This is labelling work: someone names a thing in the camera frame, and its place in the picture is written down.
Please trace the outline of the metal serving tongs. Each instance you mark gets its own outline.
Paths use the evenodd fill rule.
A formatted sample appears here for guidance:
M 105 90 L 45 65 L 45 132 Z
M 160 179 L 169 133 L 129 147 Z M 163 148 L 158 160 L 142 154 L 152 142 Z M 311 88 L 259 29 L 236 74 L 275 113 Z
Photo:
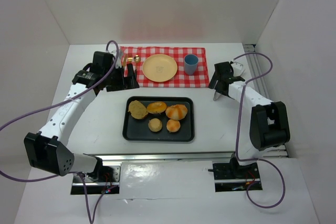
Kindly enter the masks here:
M 215 91 L 214 96 L 213 96 L 213 101 L 217 101 L 218 98 L 220 98 L 220 97 L 221 97 L 221 94 L 219 92 Z

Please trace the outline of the orange glazed donut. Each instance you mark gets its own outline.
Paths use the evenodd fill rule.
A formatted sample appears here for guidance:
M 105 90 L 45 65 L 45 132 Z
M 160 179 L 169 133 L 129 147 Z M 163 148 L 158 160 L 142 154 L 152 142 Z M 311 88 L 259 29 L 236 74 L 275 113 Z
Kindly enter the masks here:
M 164 102 L 153 102 L 150 103 L 146 109 L 150 114 L 160 114 L 165 112 L 167 105 Z

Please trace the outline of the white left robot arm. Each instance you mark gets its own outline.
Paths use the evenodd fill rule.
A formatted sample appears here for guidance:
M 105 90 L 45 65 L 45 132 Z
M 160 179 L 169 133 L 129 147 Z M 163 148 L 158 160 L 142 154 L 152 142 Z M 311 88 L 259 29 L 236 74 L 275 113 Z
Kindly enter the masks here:
M 37 133 L 28 133 L 24 138 L 31 167 L 59 176 L 84 173 L 92 180 L 110 171 L 103 166 L 101 158 L 74 154 L 67 144 L 80 117 L 101 90 L 138 88 L 134 72 L 124 76 L 126 63 L 121 50 L 94 52 L 93 61 L 75 74 L 65 100 L 51 119 Z

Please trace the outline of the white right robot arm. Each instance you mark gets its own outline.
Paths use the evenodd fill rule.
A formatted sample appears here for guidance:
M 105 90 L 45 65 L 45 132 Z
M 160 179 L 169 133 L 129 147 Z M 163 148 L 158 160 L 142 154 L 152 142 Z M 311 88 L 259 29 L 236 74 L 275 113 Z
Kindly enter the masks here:
M 215 90 L 213 100 L 226 96 L 239 103 L 238 125 L 233 163 L 250 165 L 260 160 L 269 149 L 290 140 L 287 109 L 283 102 L 274 102 L 249 87 L 241 76 L 234 75 L 233 62 L 214 65 L 209 88 Z M 242 112 L 249 114 L 249 136 L 240 137 Z

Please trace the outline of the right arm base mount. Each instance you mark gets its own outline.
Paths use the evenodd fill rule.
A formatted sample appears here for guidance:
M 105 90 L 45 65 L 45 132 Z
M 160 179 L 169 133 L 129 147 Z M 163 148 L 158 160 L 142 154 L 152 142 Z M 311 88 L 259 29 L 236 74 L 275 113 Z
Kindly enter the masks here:
M 208 169 L 214 176 L 215 191 L 246 191 L 262 190 L 260 173 L 257 163 L 241 166 L 236 158 L 231 158 L 228 163 L 213 163 Z

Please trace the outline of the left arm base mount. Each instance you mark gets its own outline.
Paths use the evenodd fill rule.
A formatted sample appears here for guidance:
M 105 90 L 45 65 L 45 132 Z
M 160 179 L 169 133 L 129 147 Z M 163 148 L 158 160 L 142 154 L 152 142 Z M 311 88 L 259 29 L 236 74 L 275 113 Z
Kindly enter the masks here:
M 120 192 L 121 165 L 104 166 L 97 178 L 89 174 L 83 175 L 88 195 L 117 195 Z M 81 177 L 74 173 L 71 183 L 71 195 L 84 195 L 84 186 Z

